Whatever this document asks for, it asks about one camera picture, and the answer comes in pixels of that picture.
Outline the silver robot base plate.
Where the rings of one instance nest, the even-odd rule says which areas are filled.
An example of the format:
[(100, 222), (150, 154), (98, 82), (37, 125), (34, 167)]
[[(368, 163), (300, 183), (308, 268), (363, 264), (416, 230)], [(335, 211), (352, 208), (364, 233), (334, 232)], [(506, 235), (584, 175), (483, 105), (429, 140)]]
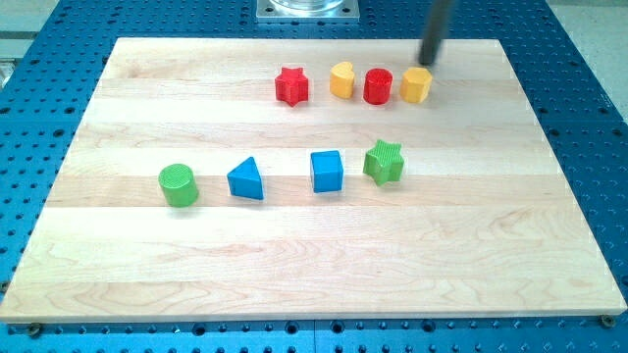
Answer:
[(257, 0), (258, 23), (357, 23), (358, 0)]

